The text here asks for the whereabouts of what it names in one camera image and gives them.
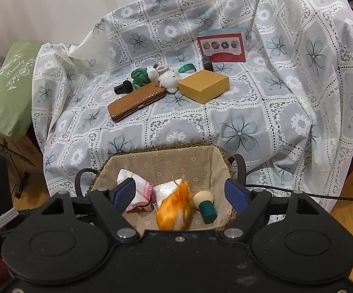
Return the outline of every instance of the orange feather toy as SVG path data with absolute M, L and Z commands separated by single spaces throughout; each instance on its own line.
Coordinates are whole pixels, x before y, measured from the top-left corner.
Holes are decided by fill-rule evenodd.
M 165 198 L 156 212 L 156 222 L 160 230 L 183 230 L 191 211 L 189 182 L 181 182 L 175 191 Z

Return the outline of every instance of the red and teal package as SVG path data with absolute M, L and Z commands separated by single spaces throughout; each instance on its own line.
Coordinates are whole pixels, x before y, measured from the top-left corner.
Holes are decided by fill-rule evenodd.
M 197 35 L 202 56 L 213 63 L 246 62 L 242 33 L 237 28 L 202 31 Z

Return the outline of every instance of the silver screw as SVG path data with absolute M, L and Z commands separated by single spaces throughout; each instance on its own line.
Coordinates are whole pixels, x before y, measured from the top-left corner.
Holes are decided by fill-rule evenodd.
M 175 241 L 176 242 L 184 242 L 185 241 L 185 237 L 178 236 L 178 237 L 175 238 Z
M 136 235 L 136 230 L 132 228 L 121 228 L 117 231 L 117 235 L 124 239 L 131 238 Z
M 241 236 L 243 236 L 243 231 L 239 228 L 228 228 L 224 231 L 224 236 L 232 239 L 240 238 Z

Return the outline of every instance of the brown wallet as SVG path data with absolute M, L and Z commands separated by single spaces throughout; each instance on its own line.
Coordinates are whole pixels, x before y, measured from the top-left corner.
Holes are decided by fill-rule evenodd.
M 107 109 L 111 120 L 119 122 L 132 113 L 162 99 L 165 95 L 165 88 L 160 87 L 159 83 L 151 82 L 112 102 Z

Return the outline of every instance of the black cable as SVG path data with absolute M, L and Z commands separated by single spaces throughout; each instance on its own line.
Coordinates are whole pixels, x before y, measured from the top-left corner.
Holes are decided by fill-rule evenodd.
M 293 190 L 287 189 L 287 188 L 280 188 L 280 187 L 274 187 L 274 186 L 268 186 L 268 185 L 258 185 L 258 184 L 246 184 L 246 187 L 259 187 L 259 188 L 269 188 L 269 189 L 276 189 L 278 191 L 284 191 L 284 192 L 289 192 L 292 193 Z M 321 199 L 336 199 L 336 200 L 349 200 L 353 201 L 353 197 L 342 197 L 342 196 L 327 196 L 327 195 L 319 195 L 319 194 L 310 194 L 306 193 L 307 195 L 311 197 L 318 197 Z

